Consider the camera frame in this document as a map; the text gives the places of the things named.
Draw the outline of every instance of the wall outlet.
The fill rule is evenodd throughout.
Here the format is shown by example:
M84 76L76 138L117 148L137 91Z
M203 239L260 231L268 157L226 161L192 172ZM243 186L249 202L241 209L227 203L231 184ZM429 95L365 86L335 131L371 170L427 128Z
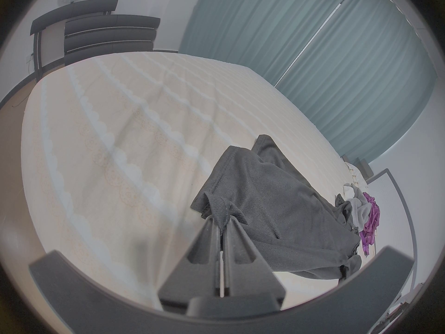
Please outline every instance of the wall outlet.
M32 61L33 58L34 58L34 53L27 55L26 56L26 64L30 63L30 61Z

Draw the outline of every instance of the bed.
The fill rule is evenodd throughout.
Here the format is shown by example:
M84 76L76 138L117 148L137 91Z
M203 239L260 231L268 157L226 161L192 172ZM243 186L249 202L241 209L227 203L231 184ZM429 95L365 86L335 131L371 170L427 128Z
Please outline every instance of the bed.
M162 52L110 54L44 77L26 105L21 162L32 222L117 294L160 309L156 292L203 225L190 209L229 145L270 135L329 202L353 181L317 128L252 70ZM363 264L365 258L361 246ZM337 280L275 273L283 309Z

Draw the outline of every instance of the dark gray garment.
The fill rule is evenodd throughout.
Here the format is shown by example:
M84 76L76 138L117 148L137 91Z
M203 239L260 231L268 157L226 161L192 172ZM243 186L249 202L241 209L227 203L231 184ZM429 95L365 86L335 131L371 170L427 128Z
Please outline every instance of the dark gray garment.
M350 203L327 202L270 136L260 135L252 150L230 146L223 153L191 208L206 219L209 201L221 208L222 226L229 215L238 218L274 271L344 279L360 269Z

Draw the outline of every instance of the pillow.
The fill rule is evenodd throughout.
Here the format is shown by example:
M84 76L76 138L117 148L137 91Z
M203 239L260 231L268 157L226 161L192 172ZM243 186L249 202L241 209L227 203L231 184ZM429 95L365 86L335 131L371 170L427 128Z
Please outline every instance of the pillow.
M359 169L353 164L349 164L348 162L345 163L348 166L351 175L353 176L354 185L359 187L362 192L366 192L369 194L368 184L364 180L363 175L360 173Z

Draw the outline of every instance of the curtain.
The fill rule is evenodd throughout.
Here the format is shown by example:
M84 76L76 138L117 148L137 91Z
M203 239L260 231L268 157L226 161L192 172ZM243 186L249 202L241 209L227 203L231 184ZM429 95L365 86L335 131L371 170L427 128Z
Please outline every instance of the curtain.
M339 155L371 162L414 123L437 79L390 0L346 0L278 84Z
M180 53L241 64L272 85L342 0L199 0Z

